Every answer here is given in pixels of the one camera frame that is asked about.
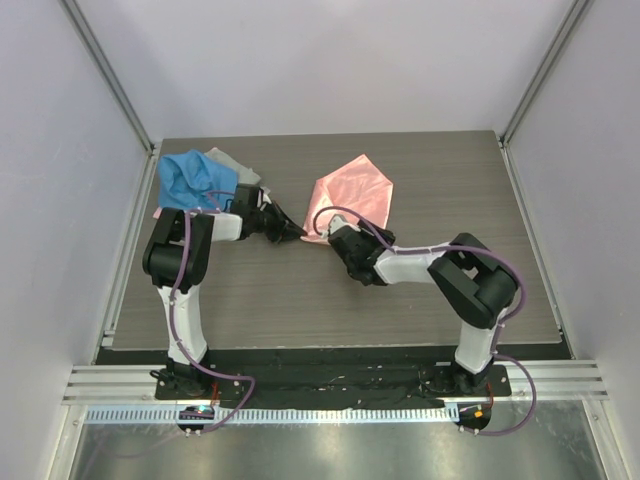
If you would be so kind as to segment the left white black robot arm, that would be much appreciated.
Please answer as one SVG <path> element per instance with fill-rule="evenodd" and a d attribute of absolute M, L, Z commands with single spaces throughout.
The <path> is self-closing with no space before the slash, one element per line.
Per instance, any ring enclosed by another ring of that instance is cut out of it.
<path fill-rule="evenodd" d="M 161 297 L 169 332 L 165 367 L 150 372 L 157 381 L 158 399 L 200 399 L 217 379 L 239 379 L 210 371 L 200 287 L 211 245 L 244 240 L 255 233 L 276 244 L 306 235 L 259 185 L 240 183 L 234 192 L 209 191 L 205 199 L 212 203 L 210 207 L 163 207 L 143 254 L 143 271 Z"/>

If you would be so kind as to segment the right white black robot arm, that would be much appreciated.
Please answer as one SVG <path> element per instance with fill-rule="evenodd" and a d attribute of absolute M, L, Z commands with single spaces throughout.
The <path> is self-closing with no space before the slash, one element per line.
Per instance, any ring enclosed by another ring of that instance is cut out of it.
<path fill-rule="evenodd" d="M 440 374 L 439 388 L 472 395 L 486 385 L 499 325 L 521 287 L 511 267 L 469 233 L 449 243 L 402 248 L 387 230 L 335 215 L 326 239 L 349 277 L 364 286 L 436 286 L 461 320 L 454 359 Z"/>

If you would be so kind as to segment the pink satin napkin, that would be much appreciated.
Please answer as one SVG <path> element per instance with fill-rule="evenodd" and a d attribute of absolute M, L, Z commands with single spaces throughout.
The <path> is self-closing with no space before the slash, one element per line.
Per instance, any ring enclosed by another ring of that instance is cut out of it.
<path fill-rule="evenodd" d="M 394 184 L 365 154 L 316 180 L 303 229 L 303 241 L 326 245 L 313 221 L 329 206 L 346 207 L 385 228 L 390 216 Z"/>

